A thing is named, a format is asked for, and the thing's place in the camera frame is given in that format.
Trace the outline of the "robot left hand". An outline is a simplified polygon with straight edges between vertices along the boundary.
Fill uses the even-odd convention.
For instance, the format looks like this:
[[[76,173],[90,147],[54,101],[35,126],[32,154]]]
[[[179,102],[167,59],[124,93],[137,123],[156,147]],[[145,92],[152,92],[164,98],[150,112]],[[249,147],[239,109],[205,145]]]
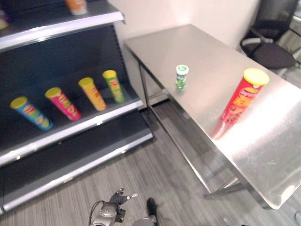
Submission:
[[[124,195],[124,188],[118,189],[110,198],[109,202],[114,203],[117,205],[122,205],[129,201],[130,199],[133,199],[138,196],[138,193],[133,193],[130,195]]]

